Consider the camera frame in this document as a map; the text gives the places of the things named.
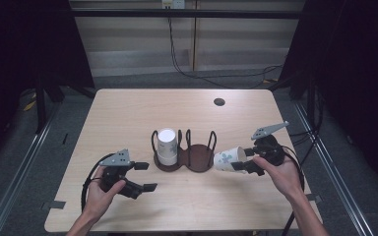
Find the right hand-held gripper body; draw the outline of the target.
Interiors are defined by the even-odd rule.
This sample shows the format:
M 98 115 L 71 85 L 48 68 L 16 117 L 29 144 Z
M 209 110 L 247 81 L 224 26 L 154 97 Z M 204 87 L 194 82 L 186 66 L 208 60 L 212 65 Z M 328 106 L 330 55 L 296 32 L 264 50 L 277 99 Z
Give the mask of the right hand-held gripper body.
M 288 125 L 287 121 L 283 121 L 280 124 L 258 128 L 251 137 L 254 142 L 253 152 L 275 166 L 281 165 L 284 162 L 284 149 L 273 136 L 273 133 Z

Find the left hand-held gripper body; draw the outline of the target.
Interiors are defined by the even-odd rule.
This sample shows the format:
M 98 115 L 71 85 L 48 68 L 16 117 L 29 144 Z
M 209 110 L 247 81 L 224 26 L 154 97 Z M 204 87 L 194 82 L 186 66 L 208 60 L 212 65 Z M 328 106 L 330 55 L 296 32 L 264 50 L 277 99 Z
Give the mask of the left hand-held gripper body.
M 110 154 L 99 163 L 100 166 L 104 166 L 99 186 L 107 192 L 116 182 L 124 180 L 125 187 L 118 194 L 136 200 L 143 193 L 143 186 L 126 178 L 127 172 L 134 169 L 134 162 L 130 159 L 127 148 Z

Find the floral paper cup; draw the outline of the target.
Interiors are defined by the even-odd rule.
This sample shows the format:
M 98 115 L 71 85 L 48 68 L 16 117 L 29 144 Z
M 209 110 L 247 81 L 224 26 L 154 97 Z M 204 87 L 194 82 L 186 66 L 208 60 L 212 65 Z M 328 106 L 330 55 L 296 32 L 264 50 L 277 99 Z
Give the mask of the floral paper cup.
M 214 167 L 216 170 L 235 172 L 232 162 L 244 162 L 247 160 L 246 154 L 242 147 L 234 147 L 223 150 L 214 155 Z

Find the stack of white paper cups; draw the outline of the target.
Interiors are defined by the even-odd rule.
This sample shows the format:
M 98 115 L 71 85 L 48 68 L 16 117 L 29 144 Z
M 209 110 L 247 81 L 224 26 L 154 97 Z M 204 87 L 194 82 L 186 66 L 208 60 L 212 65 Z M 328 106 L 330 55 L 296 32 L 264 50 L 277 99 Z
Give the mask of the stack of white paper cups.
M 165 128 L 159 131 L 157 154 L 159 162 L 163 165 L 171 166 L 177 162 L 177 138 L 172 129 Z

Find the wooden cup holder black rods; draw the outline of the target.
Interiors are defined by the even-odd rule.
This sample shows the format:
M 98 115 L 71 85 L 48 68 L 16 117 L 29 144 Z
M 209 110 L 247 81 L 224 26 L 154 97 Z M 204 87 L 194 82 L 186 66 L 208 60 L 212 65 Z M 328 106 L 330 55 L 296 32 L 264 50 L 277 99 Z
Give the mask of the wooden cup holder black rods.
M 209 140 L 206 145 L 193 144 L 191 142 L 190 129 L 186 131 L 185 135 L 182 135 L 181 130 L 175 132 L 177 138 L 177 162 L 171 166 L 166 166 L 159 162 L 158 133 L 158 131 L 153 131 L 151 136 L 154 162 L 158 169 L 165 172 L 173 172 L 185 166 L 193 172 L 202 173 L 208 171 L 213 166 L 215 147 L 217 144 L 217 135 L 214 131 L 210 132 Z

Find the person's right hand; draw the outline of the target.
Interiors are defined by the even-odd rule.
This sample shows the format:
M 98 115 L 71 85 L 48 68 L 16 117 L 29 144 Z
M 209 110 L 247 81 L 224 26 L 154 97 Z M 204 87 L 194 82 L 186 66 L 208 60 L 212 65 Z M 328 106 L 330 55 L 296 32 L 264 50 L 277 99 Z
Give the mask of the person's right hand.
M 279 166 L 271 164 L 259 155 L 255 155 L 253 161 L 271 176 L 276 188 L 290 202 L 297 201 L 300 198 L 306 199 L 301 188 L 297 168 L 291 159 L 285 157 L 283 163 Z

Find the person's left hand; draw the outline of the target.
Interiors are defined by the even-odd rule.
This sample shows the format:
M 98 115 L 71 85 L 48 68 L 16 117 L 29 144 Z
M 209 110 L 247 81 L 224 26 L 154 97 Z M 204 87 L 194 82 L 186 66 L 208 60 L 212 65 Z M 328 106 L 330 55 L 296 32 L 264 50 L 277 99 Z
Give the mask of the person's left hand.
M 119 180 L 107 192 L 99 186 L 103 174 L 103 167 L 99 167 L 88 187 L 88 196 L 83 214 L 90 219 L 99 220 L 108 210 L 113 198 L 125 187 L 126 182 Z

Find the black metal stand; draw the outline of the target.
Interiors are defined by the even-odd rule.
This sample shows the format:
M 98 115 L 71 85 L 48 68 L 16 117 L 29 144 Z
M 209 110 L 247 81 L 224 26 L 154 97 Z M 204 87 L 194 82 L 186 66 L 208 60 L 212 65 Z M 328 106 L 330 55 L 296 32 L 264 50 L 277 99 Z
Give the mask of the black metal stand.
M 37 133 L 40 133 L 47 123 L 45 97 L 48 96 L 52 102 L 62 102 L 65 98 L 65 94 L 61 89 L 62 86 L 68 87 L 88 98 L 95 97 L 95 93 L 93 91 L 90 91 L 85 87 L 81 87 L 78 83 L 63 78 L 50 79 L 46 76 L 39 76 L 35 80 Z

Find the dark curtain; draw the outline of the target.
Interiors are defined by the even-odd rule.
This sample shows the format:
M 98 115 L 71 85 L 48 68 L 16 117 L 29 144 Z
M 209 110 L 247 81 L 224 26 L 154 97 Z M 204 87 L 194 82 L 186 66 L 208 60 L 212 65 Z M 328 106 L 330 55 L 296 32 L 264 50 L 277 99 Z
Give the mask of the dark curtain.
M 69 0 L 0 0 L 0 143 L 37 83 L 92 88 L 93 76 Z
M 378 0 L 305 0 L 281 78 L 314 84 L 378 173 Z

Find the black horizontal bar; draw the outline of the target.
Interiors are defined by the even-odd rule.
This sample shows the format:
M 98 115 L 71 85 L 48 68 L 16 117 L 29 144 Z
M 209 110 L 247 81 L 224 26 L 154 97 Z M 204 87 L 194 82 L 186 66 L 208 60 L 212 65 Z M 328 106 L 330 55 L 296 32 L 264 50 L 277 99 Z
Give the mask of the black horizontal bar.
M 235 18 L 295 20 L 301 12 L 287 11 L 225 11 L 225 10 L 165 10 L 165 9 L 73 9 L 75 17 L 141 17 L 141 18 Z

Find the white power outlet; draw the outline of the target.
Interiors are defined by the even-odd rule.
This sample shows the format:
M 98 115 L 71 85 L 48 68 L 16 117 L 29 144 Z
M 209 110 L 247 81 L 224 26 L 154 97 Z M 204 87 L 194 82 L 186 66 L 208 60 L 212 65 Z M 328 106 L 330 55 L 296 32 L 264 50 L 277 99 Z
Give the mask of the white power outlet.
M 163 9 L 177 9 L 185 8 L 185 0 L 161 0 L 161 7 Z

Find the metal floor rail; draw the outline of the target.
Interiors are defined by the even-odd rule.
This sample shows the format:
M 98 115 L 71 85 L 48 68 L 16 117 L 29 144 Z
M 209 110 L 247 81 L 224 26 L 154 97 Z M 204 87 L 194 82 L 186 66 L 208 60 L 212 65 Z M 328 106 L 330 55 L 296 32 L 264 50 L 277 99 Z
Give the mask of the metal floor rail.
M 344 178 L 339 172 L 334 160 L 329 154 L 325 144 L 322 139 L 315 133 L 311 131 L 311 125 L 307 121 L 307 112 L 305 107 L 300 103 L 294 104 L 295 110 L 298 114 L 298 117 L 304 127 L 305 131 L 310 135 L 313 147 L 316 149 L 320 160 L 323 163 L 324 168 L 327 171 L 327 174 L 333 183 L 345 209 L 346 212 L 354 225 L 359 236 L 374 236 L 372 229 L 369 226 L 369 223 L 363 214 L 361 208 L 357 204 L 355 198 L 351 194 Z
M 52 123 L 56 115 L 59 113 L 60 105 L 56 104 L 49 116 L 48 119 L 44 122 L 44 126 L 39 133 L 37 133 L 28 149 L 28 152 L 25 154 L 24 159 L 19 166 L 15 176 L 10 182 L 9 187 L 7 188 L 5 194 L 3 195 L 0 201 L 0 232 L 8 218 L 8 215 L 15 203 L 18 194 L 20 193 L 23 185 L 25 184 L 27 175 L 29 174 L 32 165 L 46 140 L 48 132 L 51 129 Z

